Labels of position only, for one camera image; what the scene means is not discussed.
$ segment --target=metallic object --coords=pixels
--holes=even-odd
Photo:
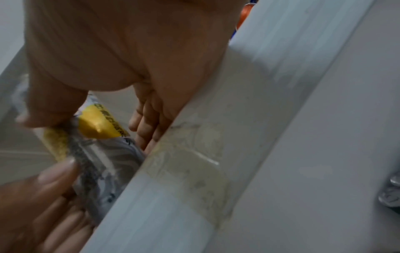
[[[25,110],[27,90],[25,78],[13,96],[19,112]],[[145,159],[128,132],[92,94],[71,120],[34,132],[57,161],[68,156],[78,161],[81,175],[73,188],[95,225],[100,224]]]

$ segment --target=red object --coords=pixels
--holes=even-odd
[[[251,9],[255,6],[255,3],[248,3],[246,4],[242,12],[240,14],[239,22],[236,25],[236,30],[240,28],[240,26],[243,24],[243,22],[246,20],[246,18],[249,16]]]

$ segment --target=yellow label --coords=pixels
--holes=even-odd
[[[111,113],[101,104],[89,105],[82,111],[79,119],[79,131],[83,136],[92,139],[109,139],[127,137],[126,132]]]
[[[56,161],[60,162],[68,155],[68,135],[59,128],[45,128],[43,133],[43,144],[54,156]]]

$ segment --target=white plastic strip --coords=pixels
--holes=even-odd
[[[199,253],[373,0],[261,0],[83,253]]]

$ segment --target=skin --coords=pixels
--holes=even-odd
[[[70,192],[79,174],[66,160],[0,186],[0,253],[78,253],[93,233]]]
[[[130,121],[151,151],[218,66],[245,0],[25,0],[27,127],[71,117],[88,90],[132,85]]]

